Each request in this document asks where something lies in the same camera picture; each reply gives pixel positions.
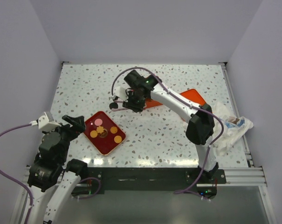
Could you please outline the pink cookie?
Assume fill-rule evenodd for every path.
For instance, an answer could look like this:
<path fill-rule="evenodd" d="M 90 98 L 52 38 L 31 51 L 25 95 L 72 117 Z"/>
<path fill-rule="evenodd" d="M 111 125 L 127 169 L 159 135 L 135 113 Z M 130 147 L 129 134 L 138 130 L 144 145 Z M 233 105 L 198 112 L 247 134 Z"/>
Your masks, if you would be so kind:
<path fill-rule="evenodd" d="M 103 123 L 103 121 L 102 121 L 101 119 L 96 119 L 96 120 L 94 121 L 94 124 L 95 124 L 96 126 L 101 126 L 102 123 Z"/>

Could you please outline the black cookie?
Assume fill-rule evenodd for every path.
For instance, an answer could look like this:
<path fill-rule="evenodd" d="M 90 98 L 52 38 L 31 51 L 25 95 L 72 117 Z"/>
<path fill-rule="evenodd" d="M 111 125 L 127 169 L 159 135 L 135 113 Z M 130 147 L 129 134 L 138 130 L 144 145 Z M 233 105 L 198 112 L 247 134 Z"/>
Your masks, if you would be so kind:
<path fill-rule="evenodd" d="M 109 104 L 109 108 L 110 108 L 112 111 L 118 109 L 118 103 L 115 103 L 115 102 L 110 103 L 110 104 Z"/>

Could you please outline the orange flower cookie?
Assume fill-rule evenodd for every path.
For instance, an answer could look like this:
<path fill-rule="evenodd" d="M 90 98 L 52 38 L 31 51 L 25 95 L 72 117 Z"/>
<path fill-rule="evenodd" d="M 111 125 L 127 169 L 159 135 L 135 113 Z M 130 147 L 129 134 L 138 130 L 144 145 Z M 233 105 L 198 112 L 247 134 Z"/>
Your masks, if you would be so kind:
<path fill-rule="evenodd" d="M 105 131 L 105 128 L 103 126 L 98 126 L 96 128 L 97 133 L 103 133 Z"/>

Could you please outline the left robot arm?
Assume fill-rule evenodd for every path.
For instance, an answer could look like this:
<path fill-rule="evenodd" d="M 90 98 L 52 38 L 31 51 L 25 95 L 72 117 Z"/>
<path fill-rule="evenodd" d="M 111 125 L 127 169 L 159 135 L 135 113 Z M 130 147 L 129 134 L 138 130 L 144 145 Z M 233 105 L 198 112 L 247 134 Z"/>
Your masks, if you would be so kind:
<path fill-rule="evenodd" d="M 62 119 L 67 124 L 57 123 L 50 112 L 44 112 L 30 123 L 44 136 L 29 169 L 23 224 L 52 224 L 75 186 L 88 179 L 87 163 L 66 161 L 71 141 L 86 130 L 84 116 Z"/>

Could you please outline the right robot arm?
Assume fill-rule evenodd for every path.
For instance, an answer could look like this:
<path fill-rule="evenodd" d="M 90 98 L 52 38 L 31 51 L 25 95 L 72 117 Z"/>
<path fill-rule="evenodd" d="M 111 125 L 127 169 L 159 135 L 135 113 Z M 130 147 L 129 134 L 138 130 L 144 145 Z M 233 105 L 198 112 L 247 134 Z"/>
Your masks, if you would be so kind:
<path fill-rule="evenodd" d="M 212 152 L 215 123 L 211 106 L 207 103 L 200 105 L 188 100 L 168 88 L 153 74 L 143 77 L 135 68 L 128 71 L 124 81 L 129 85 L 130 90 L 127 99 L 123 102 L 123 107 L 134 112 L 142 112 L 145 101 L 152 99 L 177 113 L 187 123 L 187 139 L 196 146 L 200 180 L 204 183 L 214 180 L 219 165 Z"/>

